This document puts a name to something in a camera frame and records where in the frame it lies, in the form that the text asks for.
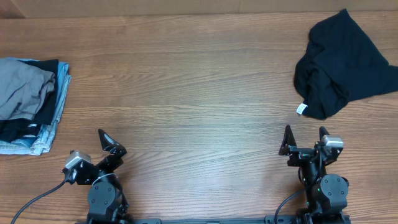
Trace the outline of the black t-shirt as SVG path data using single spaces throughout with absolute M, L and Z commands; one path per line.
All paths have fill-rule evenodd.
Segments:
M 327 119 L 350 101 L 397 91 L 397 67 L 343 9 L 310 29 L 294 87 L 303 97 L 298 114 Z

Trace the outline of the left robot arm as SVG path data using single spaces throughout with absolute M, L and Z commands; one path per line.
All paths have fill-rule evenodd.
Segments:
M 102 150 L 109 152 L 94 165 L 91 157 L 81 151 L 72 151 L 62 172 L 69 184 L 90 185 L 87 223 L 132 223 L 127 213 L 129 204 L 123 187 L 114 171 L 123 164 L 127 150 L 102 129 L 98 130 Z

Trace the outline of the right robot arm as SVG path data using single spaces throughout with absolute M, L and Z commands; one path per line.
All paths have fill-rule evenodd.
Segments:
M 349 181 L 337 174 L 328 174 L 326 166 L 337 161 L 344 148 L 343 140 L 332 136 L 325 127 L 319 128 L 319 140 L 312 148 L 299 148 L 292 129 L 285 127 L 279 149 L 280 156 L 289 156 L 287 165 L 298 167 L 298 177 L 303 189 L 286 198 L 274 214 L 274 222 L 281 218 L 281 208 L 294 197 L 305 194 L 307 207 L 296 211 L 295 215 L 283 218 L 290 223 L 350 223 L 349 216 L 343 215 L 347 207 Z

